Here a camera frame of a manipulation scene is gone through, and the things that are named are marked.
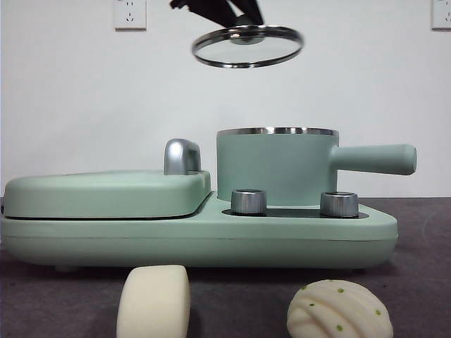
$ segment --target small pot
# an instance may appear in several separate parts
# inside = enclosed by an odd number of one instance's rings
[[[234,189],[266,191],[268,205],[318,205],[337,190],[337,170],[411,175],[416,149],[408,144],[339,147],[336,130],[256,127],[217,134],[218,198]]]

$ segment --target bun with green specks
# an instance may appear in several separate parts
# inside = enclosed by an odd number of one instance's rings
[[[345,280],[302,287],[288,308],[292,338],[393,338],[387,308],[367,288]]]

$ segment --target electrical socket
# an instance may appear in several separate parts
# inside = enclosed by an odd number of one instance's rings
[[[451,0],[432,0],[432,29],[451,30]]]
[[[113,0],[113,19],[116,30],[146,30],[146,0]]]

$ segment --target dark gray tabletop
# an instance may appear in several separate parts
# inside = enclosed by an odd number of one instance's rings
[[[387,306],[397,338],[451,337],[451,199],[362,199],[395,216],[391,259],[367,270],[188,269],[189,338],[289,337],[286,311],[303,285],[343,279]],[[1,252],[2,337],[115,337],[129,268],[62,274]]]

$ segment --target pot rim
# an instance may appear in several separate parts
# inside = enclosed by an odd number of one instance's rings
[[[338,136],[337,130],[310,128],[310,127],[250,127],[221,130],[217,137],[224,135],[249,135],[249,134],[313,134]]]

